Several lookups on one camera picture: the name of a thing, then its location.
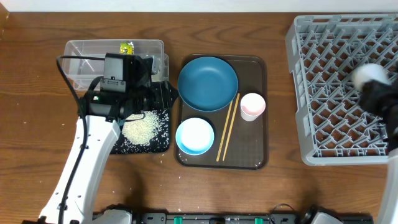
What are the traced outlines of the yellow green snack wrapper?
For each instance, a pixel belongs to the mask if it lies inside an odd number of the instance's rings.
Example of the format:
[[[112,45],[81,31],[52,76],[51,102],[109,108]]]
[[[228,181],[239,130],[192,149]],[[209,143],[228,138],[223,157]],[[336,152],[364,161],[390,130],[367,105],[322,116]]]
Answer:
[[[120,43],[119,52],[121,54],[133,55],[134,54],[134,43],[132,41]]]

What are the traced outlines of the green white cup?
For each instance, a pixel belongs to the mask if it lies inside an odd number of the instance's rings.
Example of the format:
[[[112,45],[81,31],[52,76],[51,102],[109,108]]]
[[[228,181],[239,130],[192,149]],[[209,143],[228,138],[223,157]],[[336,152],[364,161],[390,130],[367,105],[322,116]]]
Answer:
[[[362,91],[364,84],[370,81],[391,85],[387,70],[375,63],[367,63],[356,68],[352,72],[351,79],[358,91]]]

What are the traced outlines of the dark blue plate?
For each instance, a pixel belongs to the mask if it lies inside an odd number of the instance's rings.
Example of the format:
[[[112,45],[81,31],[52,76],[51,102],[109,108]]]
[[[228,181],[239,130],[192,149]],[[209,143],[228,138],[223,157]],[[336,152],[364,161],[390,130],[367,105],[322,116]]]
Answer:
[[[178,76],[181,99],[193,109],[218,111],[227,106],[238,92],[234,68],[217,57],[199,57],[189,61]]]

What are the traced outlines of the light blue rice bowl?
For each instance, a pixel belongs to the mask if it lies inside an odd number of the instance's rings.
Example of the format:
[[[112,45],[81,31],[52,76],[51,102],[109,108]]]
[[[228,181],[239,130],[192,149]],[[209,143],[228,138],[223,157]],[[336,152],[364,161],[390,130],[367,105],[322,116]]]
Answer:
[[[207,152],[213,145],[215,132],[209,122],[201,118],[189,118],[183,121],[175,133],[178,148],[191,156]]]

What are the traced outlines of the pink white cup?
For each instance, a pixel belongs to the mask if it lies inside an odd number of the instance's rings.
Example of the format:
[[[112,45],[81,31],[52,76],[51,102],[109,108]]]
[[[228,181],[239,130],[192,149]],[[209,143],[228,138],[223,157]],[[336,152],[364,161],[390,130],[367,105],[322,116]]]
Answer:
[[[266,109],[265,99],[257,93],[244,95],[240,102],[241,117],[245,121],[254,121]]]

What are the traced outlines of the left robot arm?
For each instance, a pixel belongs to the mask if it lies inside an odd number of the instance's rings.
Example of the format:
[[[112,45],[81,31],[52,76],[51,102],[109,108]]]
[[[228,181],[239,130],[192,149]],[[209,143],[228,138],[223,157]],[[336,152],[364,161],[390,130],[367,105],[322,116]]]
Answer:
[[[94,216],[96,193],[111,150],[130,115],[166,110],[178,91],[167,81],[154,82],[154,57],[107,53],[104,73],[86,93],[71,93],[78,108],[74,142],[60,180],[37,223],[135,223],[134,212],[121,204]]]

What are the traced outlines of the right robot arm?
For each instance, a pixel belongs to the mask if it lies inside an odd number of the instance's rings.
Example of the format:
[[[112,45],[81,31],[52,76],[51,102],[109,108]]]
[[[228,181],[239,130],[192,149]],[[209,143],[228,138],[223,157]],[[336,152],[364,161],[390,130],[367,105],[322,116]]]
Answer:
[[[397,223],[397,88],[376,80],[361,89],[359,105],[382,118],[387,133],[387,180],[377,217],[380,224]]]

